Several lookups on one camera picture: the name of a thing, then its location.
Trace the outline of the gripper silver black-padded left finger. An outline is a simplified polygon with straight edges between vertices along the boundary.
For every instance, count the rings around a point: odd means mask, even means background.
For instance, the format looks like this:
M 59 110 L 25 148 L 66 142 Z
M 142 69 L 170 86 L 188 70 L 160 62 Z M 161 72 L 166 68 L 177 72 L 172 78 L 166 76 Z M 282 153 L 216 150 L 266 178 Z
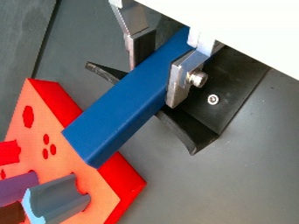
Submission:
M 145 7 L 138 2 L 134 0 L 107 0 L 107 3 L 123 33 L 129 68 L 134 69 L 154 51 L 156 30 L 146 23 Z

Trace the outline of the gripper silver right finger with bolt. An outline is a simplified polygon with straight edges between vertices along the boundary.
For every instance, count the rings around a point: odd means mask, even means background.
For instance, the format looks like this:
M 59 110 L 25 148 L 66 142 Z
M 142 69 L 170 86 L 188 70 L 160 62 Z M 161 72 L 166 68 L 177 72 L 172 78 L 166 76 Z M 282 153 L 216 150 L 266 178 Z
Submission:
M 192 50 L 170 65 L 165 104 L 172 109 L 186 98 L 190 86 L 200 88 L 208 79 L 200 66 L 212 54 L 214 38 L 193 26 L 189 28 L 186 44 Z

